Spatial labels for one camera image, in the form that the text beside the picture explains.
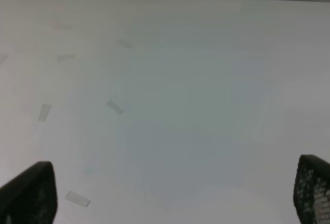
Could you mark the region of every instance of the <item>mesh texture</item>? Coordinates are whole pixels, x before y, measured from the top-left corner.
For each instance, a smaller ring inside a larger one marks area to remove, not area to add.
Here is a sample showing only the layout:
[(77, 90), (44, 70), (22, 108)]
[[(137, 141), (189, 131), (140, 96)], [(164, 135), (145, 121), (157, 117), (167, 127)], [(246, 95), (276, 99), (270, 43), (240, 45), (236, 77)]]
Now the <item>mesh texture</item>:
[(293, 201), (302, 224), (330, 224), (330, 165), (317, 158), (301, 157)]

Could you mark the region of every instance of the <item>white surface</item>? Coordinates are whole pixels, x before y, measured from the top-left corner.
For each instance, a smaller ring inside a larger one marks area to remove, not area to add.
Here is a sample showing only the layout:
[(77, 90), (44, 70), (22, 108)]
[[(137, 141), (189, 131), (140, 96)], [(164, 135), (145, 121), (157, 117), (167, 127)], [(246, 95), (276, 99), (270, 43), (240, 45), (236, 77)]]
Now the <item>white surface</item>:
[(57, 224), (298, 224), (298, 158), (330, 160), (329, 21), (324, 3), (0, 0), (0, 184), (52, 161)]

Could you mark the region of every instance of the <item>black mesh object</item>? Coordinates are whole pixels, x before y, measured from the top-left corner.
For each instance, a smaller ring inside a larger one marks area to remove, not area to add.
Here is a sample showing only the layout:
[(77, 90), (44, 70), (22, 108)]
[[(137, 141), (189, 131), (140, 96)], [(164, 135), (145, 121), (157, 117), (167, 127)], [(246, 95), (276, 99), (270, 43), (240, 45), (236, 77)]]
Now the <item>black mesh object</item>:
[(330, 224), (330, 164), (302, 155), (295, 178), (293, 202), (302, 224)]
[(0, 223), (51, 224), (57, 211), (51, 162), (38, 162), (0, 188)]

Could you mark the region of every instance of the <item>white table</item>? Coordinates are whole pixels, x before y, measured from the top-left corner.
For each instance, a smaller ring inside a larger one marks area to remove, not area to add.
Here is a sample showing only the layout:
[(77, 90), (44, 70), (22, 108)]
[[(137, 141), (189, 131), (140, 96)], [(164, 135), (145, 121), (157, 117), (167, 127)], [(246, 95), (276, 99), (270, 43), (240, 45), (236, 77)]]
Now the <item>white table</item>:
[(0, 0), (0, 59), (0, 184), (52, 161), (56, 224), (298, 224), (330, 160), (330, 4)]

